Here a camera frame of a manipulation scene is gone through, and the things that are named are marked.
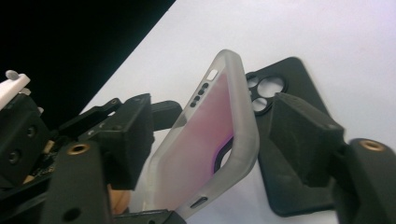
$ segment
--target clear phone case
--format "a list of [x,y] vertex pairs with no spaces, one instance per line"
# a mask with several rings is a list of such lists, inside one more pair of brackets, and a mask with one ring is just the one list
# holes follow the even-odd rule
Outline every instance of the clear phone case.
[[[219,151],[231,154],[214,173]],[[144,210],[203,208],[252,169],[259,134],[241,58],[222,50],[148,165]]]

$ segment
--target white surface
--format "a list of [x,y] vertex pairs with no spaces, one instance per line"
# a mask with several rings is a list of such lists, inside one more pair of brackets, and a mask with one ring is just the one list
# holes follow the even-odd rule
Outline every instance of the white surface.
[[20,92],[30,81],[25,74],[19,74],[16,80],[7,79],[0,83],[0,110],[7,105],[18,92]]
[[[299,57],[346,140],[396,148],[396,2],[176,1],[87,107],[144,92],[184,106],[221,49],[246,72]],[[156,133],[155,149],[166,131]],[[139,191],[132,210],[138,211]],[[268,207],[258,165],[188,223],[336,223],[333,212],[281,218]]]

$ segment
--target phone case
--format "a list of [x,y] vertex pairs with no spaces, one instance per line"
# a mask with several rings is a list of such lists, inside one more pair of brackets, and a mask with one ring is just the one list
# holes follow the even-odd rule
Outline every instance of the phone case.
[[[231,140],[228,160],[214,172]],[[148,165],[144,210],[191,216],[250,172],[259,142],[241,59],[222,50]]]

